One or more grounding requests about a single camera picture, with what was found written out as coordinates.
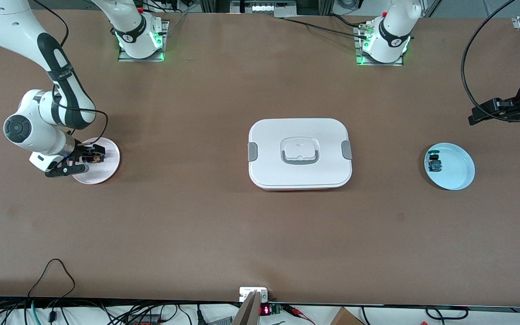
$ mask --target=table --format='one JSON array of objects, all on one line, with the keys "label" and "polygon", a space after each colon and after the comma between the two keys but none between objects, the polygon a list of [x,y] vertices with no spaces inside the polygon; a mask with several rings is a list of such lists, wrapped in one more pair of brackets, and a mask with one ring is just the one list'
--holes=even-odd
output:
[{"label": "table", "polygon": [[[520,306],[520,125],[470,127],[460,56],[480,20],[421,19],[405,66],[357,66],[353,39],[261,14],[189,14],[166,59],[116,61],[101,12],[59,11],[65,51],[122,151],[106,183],[47,179],[8,142],[23,94],[49,89],[0,48],[0,295],[25,295],[59,257],[74,297]],[[38,12],[57,38],[62,26]],[[173,24],[179,15],[169,14]],[[353,22],[359,17],[351,17]],[[349,31],[333,17],[303,17]],[[493,20],[471,48],[476,98],[520,86],[520,31]],[[268,192],[248,177],[247,136],[266,118],[332,117],[348,129],[353,175],[335,190]],[[101,117],[80,140],[99,134]],[[462,191],[421,169],[438,142],[477,167]],[[70,287],[54,265],[34,294]]]}]

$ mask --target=light blue plate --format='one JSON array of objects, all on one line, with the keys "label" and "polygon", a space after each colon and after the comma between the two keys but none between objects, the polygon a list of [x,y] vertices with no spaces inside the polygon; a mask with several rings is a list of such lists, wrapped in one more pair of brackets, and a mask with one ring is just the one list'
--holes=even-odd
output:
[{"label": "light blue plate", "polygon": [[[442,171],[429,172],[429,151],[439,150]],[[471,156],[456,144],[435,144],[425,154],[425,171],[436,185],[447,190],[462,190],[475,178],[475,164]]]}]

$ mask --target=red cable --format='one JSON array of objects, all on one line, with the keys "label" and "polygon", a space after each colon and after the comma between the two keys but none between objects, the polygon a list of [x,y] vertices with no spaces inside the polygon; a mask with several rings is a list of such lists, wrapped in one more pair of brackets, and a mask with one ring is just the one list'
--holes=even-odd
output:
[{"label": "red cable", "polygon": [[309,321],[310,323],[312,323],[312,325],[316,325],[316,323],[314,323],[314,321],[312,321],[312,319],[310,319],[309,317],[307,317],[307,316],[304,315],[304,314],[301,315],[301,318],[302,318],[302,319],[306,319],[307,321]]},{"label": "red cable", "polygon": [[297,315],[298,317],[302,318],[302,319],[306,319],[307,321],[309,321],[310,323],[312,323],[312,325],[316,325],[316,323],[314,323],[314,321],[312,321],[312,319],[310,319],[308,316],[304,315],[303,312],[299,311],[298,309],[296,308],[293,308],[292,307],[292,312]]}]

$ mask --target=white lid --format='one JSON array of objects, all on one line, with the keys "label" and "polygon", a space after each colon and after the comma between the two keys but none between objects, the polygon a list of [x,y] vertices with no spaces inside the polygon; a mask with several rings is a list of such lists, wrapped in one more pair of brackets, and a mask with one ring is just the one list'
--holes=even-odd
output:
[{"label": "white lid", "polygon": [[248,171],[267,190],[344,185],[353,167],[348,132],[335,119],[267,119],[248,136]]}]

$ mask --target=black cable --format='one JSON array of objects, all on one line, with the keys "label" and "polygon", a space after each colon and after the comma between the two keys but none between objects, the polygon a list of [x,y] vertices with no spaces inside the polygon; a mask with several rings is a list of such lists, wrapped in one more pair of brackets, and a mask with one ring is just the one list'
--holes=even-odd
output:
[{"label": "black cable", "polygon": [[11,313],[17,308],[17,306],[19,306],[21,301],[17,301],[17,304],[15,304],[11,309],[8,309],[7,312],[5,313],[5,317],[4,319],[2,320],[1,322],[1,325],[5,325],[7,323],[7,318],[9,317],[9,315],[11,315]]},{"label": "black cable", "polygon": [[368,318],[367,318],[367,312],[365,312],[365,308],[361,306],[361,309],[362,309],[362,316],[364,317],[365,322],[367,323],[367,325],[370,325],[370,322],[368,321]]},{"label": "black cable", "polygon": [[130,308],[129,311],[127,311],[127,312],[121,314],[120,316],[114,317],[114,319],[111,320],[109,323],[107,323],[107,325],[115,325],[116,323],[123,323],[124,320],[125,320],[128,316],[132,315],[132,313],[134,313],[134,312],[139,312],[140,310],[146,308],[146,307],[149,306],[150,304],[152,304],[152,301],[151,301],[151,300],[150,300],[150,301],[147,301],[147,302],[144,302],[144,303],[142,303],[142,304],[140,304],[140,305],[134,305],[134,306],[132,306],[132,308]]},{"label": "black cable", "polygon": [[491,20],[497,13],[499,13],[501,10],[503,10],[505,7],[509,6],[510,4],[512,4],[515,0],[509,0],[508,2],[505,2],[505,4],[503,4],[502,6],[500,6],[497,10],[495,10],[494,12],[492,12],[482,23],[481,25],[479,25],[479,27],[477,28],[477,30],[473,33],[473,35],[471,36],[471,38],[469,39],[469,42],[467,43],[467,46],[464,48],[464,52],[463,52],[463,57],[460,59],[460,78],[463,82],[463,87],[464,87],[464,90],[466,91],[467,95],[469,96],[469,99],[471,100],[471,102],[473,103],[473,105],[475,105],[476,108],[478,108],[480,111],[482,111],[485,115],[487,115],[488,117],[492,118],[492,119],[496,119],[496,120],[500,120],[500,121],[505,121],[505,122],[514,122],[514,123],[520,123],[520,120],[512,120],[512,119],[505,119],[503,117],[498,117],[498,116],[495,116],[493,114],[490,114],[488,113],[487,111],[485,111],[485,109],[483,109],[483,107],[477,102],[477,100],[473,97],[473,94],[471,93],[471,91],[469,90],[469,86],[467,85],[467,80],[466,80],[466,76],[464,75],[464,64],[465,64],[465,61],[467,60],[467,53],[469,52],[469,47],[471,46],[471,44],[473,43],[473,41],[475,40],[475,37],[477,37],[477,34],[481,31],[481,29],[485,26],[485,24],[487,24],[489,22],[489,20]]},{"label": "black cable", "polygon": [[[435,316],[431,315],[431,313],[429,313],[429,309],[436,311],[437,314],[439,314],[439,317],[435,317]],[[440,320],[442,325],[446,325],[444,323],[444,321],[446,321],[446,320],[461,320],[461,319],[465,319],[466,317],[468,317],[469,316],[469,310],[468,309],[463,309],[463,310],[464,310],[464,315],[462,315],[462,316],[459,316],[459,317],[442,317],[442,313],[440,312],[440,310],[438,308],[436,308],[434,306],[427,306],[425,308],[425,314],[428,317],[430,317],[430,318],[432,318],[434,320]]]},{"label": "black cable", "polygon": [[136,315],[136,317],[133,317],[132,319],[128,319],[128,321],[126,322],[126,325],[130,325],[130,324],[135,324],[134,322],[132,321],[137,321],[139,323],[142,323],[144,317],[146,317],[148,314],[150,314],[150,323],[152,321],[152,314],[151,314],[151,311],[152,309],[158,307],[159,305],[154,305],[154,306],[151,306],[151,307],[148,307],[145,311],[143,312],[140,312]]},{"label": "black cable", "polygon": [[198,316],[198,325],[208,325],[208,323],[206,323],[206,320],[204,319],[204,315],[202,315],[200,304],[197,305],[196,315]]},{"label": "black cable", "polygon": [[68,24],[64,21],[63,18],[61,18],[61,16],[59,14],[57,14],[56,12],[54,12],[53,10],[51,10],[50,8],[48,8],[47,6],[45,6],[44,4],[42,4],[41,2],[39,2],[38,0],[33,0],[33,2],[35,2],[36,4],[40,5],[41,7],[43,7],[45,10],[49,11],[52,15],[56,16],[60,21],[61,23],[65,26],[65,35],[64,35],[64,39],[62,39],[61,43],[60,43],[60,46],[63,46],[65,44],[65,41],[67,41],[68,39],[68,36],[70,35],[70,28],[68,27]]},{"label": "black cable", "polygon": [[6,311],[8,311],[8,309],[2,309],[2,310],[0,311],[0,315],[1,315],[2,313],[6,312]]},{"label": "black cable", "polygon": [[117,304],[107,305],[107,307],[129,306],[132,303],[142,302],[142,301],[143,301],[142,299],[136,299],[136,300],[132,300],[132,301],[124,301],[124,302],[120,302],[120,303],[117,303]]},{"label": "black cable", "polygon": [[27,325],[27,304],[29,303],[29,298],[25,299],[25,305],[23,306],[23,321],[25,325]]},{"label": "black cable", "polygon": [[340,19],[340,21],[342,21],[344,24],[349,25],[350,27],[358,28],[359,25],[367,23],[366,21],[361,21],[359,23],[353,24],[353,23],[349,22],[348,20],[345,20],[343,16],[340,16],[340,14],[335,14],[335,13],[330,13],[330,14],[327,14],[326,16],[336,17],[336,18]]},{"label": "black cable", "polygon": [[165,307],[165,305],[163,305],[162,308],[159,311],[158,323],[165,323],[165,322],[171,320],[172,318],[174,318],[174,316],[176,316],[176,314],[178,313],[178,305],[175,305],[175,306],[176,306],[176,311],[174,312],[174,314],[170,318],[168,318],[168,319],[162,319],[162,311],[163,311],[163,309]]},{"label": "black cable", "polygon": [[102,306],[102,301],[101,300],[99,301],[99,304],[97,304],[97,303],[95,303],[93,301],[84,300],[84,299],[70,299],[70,300],[66,301],[66,304],[72,304],[75,307],[89,307],[89,306],[86,306],[86,305],[83,305],[83,304],[75,303],[76,301],[87,302],[91,307],[101,307]]},{"label": "black cable", "polygon": [[188,320],[190,321],[190,325],[193,325],[193,324],[192,324],[192,319],[190,318],[190,315],[188,315],[188,313],[186,313],[186,312],[184,311],[184,309],[182,309],[182,306],[178,306],[178,309],[180,309],[180,311],[181,311],[182,313],[185,313],[185,315],[188,317]]},{"label": "black cable", "polygon": [[302,24],[302,25],[314,27],[314,28],[317,28],[317,29],[322,29],[323,31],[327,31],[327,32],[331,32],[331,33],[337,33],[337,34],[340,34],[340,35],[347,35],[347,36],[350,36],[350,37],[357,37],[357,38],[360,38],[360,39],[366,39],[367,38],[364,35],[357,35],[357,34],[354,34],[354,33],[335,31],[334,29],[330,29],[330,28],[326,28],[326,27],[322,27],[322,26],[317,26],[317,25],[313,25],[313,24],[309,24],[309,23],[305,23],[304,21],[293,20],[293,19],[288,19],[288,18],[281,18],[281,19],[285,20],[285,21],[291,21],[291,22],[297,23],[297,24]]},{"label": "black cable", "polygon": [[[143,320],[144,317],[146,317],[146,315],[147,315],[148,313],[151,313],[151,311],[152,311],[154,308],[157,308],[157,307],[159,307],[159,306],[164,306],[164,305],[166,305],[166,304],[169,305],[170,303],[168,303],[168,302],[161,302],[161,303],[159,303],[159,304],[155,304],[155,305],[153,305],[153,306],[150,306],[150,307],[149,307],[148,309],[146,309],[145,311],[138,313],[138,315],[136,315],[136,317],[135,317],[134,319],[137,319],[138,321],[141,321],[141,320]],[[165,322],[165,321],[160,321],[160,319],[161,319],[161,312],[162,312],[162,310],[160,309],[160,315],[159,315],[159,317],[158,317],[158,323],[164,323],[164,322]],[[152,322],[152,320],[153,320],[153,319],[152,319],[152,314],[150,314],[150,323]]]},{"label": "black cable", "polygon": [[109,320],[113,320],[114,319],[114,315],[112,315],[110,312],[107,311],[107,308],[103,305],[103,302],[100,301],[100,304],[102,306],[103,311],[106,313],[107,318]]},{"label": "black cable", "polygon": [[106,132],[107,124],[108,124],[108,121],[109,121],[109,118],[107,117],[107,113],[105,113],[104,111],[100,111],[98,109],[87,109],[87,108],[79,108],[79,107],[67,107],[67,106],[61,105],[60,102],[57,101],[57,97],[55,96],[55,92],[56,92],[56,84],[53,84],[53,87],[51,89],[51,93],[52,93],[51,98],[52,98],[53,102],[56,105],[58,105],[59,107],[61,107],[61,108],[68,109],[70,111],[92,111],[92,112],[95,112],[95,113],[100,113],[100,114],[105,116],[106,122],[105,122],[105,124],[103,124],[103,130],[99,134],[99,136],[95,140],[93,140],[92,142],[85,142],[85,143],[82,143],[82,144],[78,144],[78,146],[90,146],[90,145],[96,143],[103,136],[103,134]]},{"label": "black cable", "polygon": [[58,261],[60,262],[61,264],[61,267],[64,268],[64,272],[65,274],[70,278],[70,280],[72,280],[72,288],[66,292],[63,296],[61,296],[60,298],[58,298],[57,300],[59,299],[62,299],[64,298],[65,296],[67,296],[68,294],[70,294],[75,288],[76,288],[76,280],[73,278],[73,276],[70,274],[70,272],[68,272],[68,269],[65,267],[65,264],[62,260],[60,259],[51,259],[49,260],[49,262],[47,262],[47,265],[45,266],[45,268],[43,269],[43,272],[42,274],[39,276],[39,279],[37,279],[37,281],[33,284],[33,286],[31,286],[31,289],[29,290],[29,292],[27,292],[27,298],[31,298],[31,291],[39,284],[39,282],[41,281],[41,279],[43,278],[43,276],[45,275],[46,271],[47,271],[47,268],[49,267],[49,265],[51,264],[51,262],[53,261]]},{"label": "black cable", "polygon": [[70,323],[68,322],[68,318],[65,316],[64,307],[62,305],[60,305],[60,311],[61,311],[61,316],[64,317],[64,321],[65,321],[66,325],[70,325]]}]

